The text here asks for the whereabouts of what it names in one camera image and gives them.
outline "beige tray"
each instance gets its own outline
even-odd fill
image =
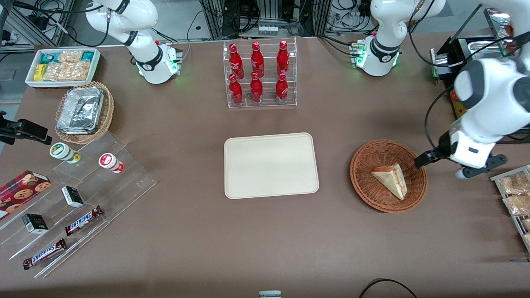
[[[240,137],[225,142],[228,198],[312,194],[318,189],[310,134]]]

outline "acrylic bottle rack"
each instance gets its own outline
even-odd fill
[[[81,160],[78,163],[62,162],[47,174],[52,186],[43,195],[29,201],[0,222],[2,250],[8,252],[11,261],[20,263],[20,270],[23,270],[24,259],[33,257],[64,238],[67,250],[27,270],[35,278],[47,276],[156,184],[125,146],[124,142],[109,132],[86,144],[79,150]],[[106,152],[114,154],[125,164],[124,171],[113,173],[99,166],[98,158]],[[77,188],[84,200],[82,207],[73,208],[66,204],[61,192],[66,185]],[[66,236],[64,228],[97,205],[100,205],[104,214],[76,233]],[[40,235],[29,233],[22,222],[22,216],[26,213],[42,215],[48,232]]]
[[[289,84],[287,89],[287,101],[284,104],[278,104],[276,102],[276,82],[278,81],[278,74],[276,72],[276,56],[278,55],[280,41],[287,41],[287,51],[289,52],[289,70],[286,73],[286,81]],[[232,73],[230,68],[230,51],[228,46],[231,43],[237,45],[237,51],[243,59],[243,70],[245,71],[245,77],[239,80],[241,87],[243,88],[243,104],[241,106],[234,105],[232,97],[230,96],[230,89],[228,88],[230,81],[228,76]],[[225,85],[226,85],[226,97],[229,108],[280,108],[280,107],[292,107],[298,103],[297,93],[297,81],[298,81],[298,65],[297,65],[297,48],[295,38],[284,38],[284,39],[260,39],[260,49],[263,53],[264,64],[265,64],[265,76],[261,78],[263,83],[263,100],[261,103],[255,103],[251,98],[250,82],[252,74],[252,64],[250,57],[252,56],[252,45],[248,41],[244,40],[231,40],[223,43],[223,64],[225,71]]]

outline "wicker basket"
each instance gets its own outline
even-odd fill
[[[400,143],[389,140],[377,140],[364,144],[357,150],[350,164],[350,178],[355,191],[370,206],[377,210],[398,213],[413,209],[427,191],[425,169],[416,169],[416,155]],[[377,166],[398,163],[407,184],[407,195],[399,200],[373,175]]]
[[[105,98],[103,99],[103,107],[101,108],[99,128],[92,135],[67,135],[55,129],[55,132],[57,133],[59,138],[65,142],[75,143],[78,145],[88,144],[89,142],[102,137],[105,134],[105,132],[109,129],[110,122],[112,122],[112,113],[114,112],[114,99],[112,98],[112,94],[110,94],[109,89],[107,89],[105,85],[99,82],[85,83],[85,84],[74,87],[74,89],[88,88],[88,87],[98,87],[98,88],[101,88],[105,92]],[[61,100],[61,103],[59,104],[59,108],[57,109],[57,113],[55,114],[55,121],[59,120],[59,116],[61,115],[61,111],[63,110],[63,104],[65,103],[67,94],[68,93],[66,93],[63,96],[63,100]]]

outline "table surface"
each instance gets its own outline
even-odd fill
[[[447,37],[415,39],[428,53]],[[0,296],[256,297],[276,289],[284,297],[357,297],[372,279],[387,277],[419,297],[528,297],[530,264],[508,262],[528,254],[488,179],[528,164],[528,145],[497,146],[509,163],[469,181],[455,179],[456,164],[432,164],[420,205],[403,214],[376,211],[351,185],[351,157],[382,138],[427,150],[423,118],[444,87],[408,41],[385,77],[352,69],[317,38],[297,42],[298,106],[265,111],[227,108],[222,42],[194,43],[181,76],[162,85],[138,75],[125,47],[100,48],[97,79],[116,105],[110,130],[159,182],[44,279],[0,250]],[[28,88],[17,118],[52,129],[64,92]],[[433,137],[453,120],[448,102],[438,103]],[[299,132],[314,139],[316,193],[225,197],[228,138]],[[58,162],[48,147],[17,141],[0,156],[0,183]],[[365,297],[397,296],[407,294],[377,285]]]

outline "coca-cola bottle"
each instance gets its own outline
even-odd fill
[[[280,50],[276,56],[276,72],[280,75],[282,72],[287,73],[289,70],[289,52],[287,51],[287,42],[280,41]]]
[[[243,70],[243,59],[241,55],[237,52],[237,46],[232,43],[229,46],[230,49],[230,68],[232,73],[234,73],[239,80],[242,80],[245,77],[245,71]]]
[[[237,81],[237,77],[235,74],[230,74],[228,77],[230,80],[230,85],[228,88],[230,89],[230,96],[232,97],[232,102],[236,106],[240,106],[243,104],[243,89],[241,88],[241,85]]]
[[[252,43],[252,56],[250,57],[250,61],[252,62],[252,71],[257,72],[260,78],[265,76],[263,54],[260,50],[260,43],[257,41]]]
[[[260,81],[260,76],[257,72],[252,73],[252,82],[250,82],[250,90],[252,91],[252,101],[261,103],[263,99],[263,84]]]
[[[278,75],[278,81],[276,82],[276,102],[278,104],[284,104],[287,101],[287,88],[289,84],[285,81],[285,73]]]

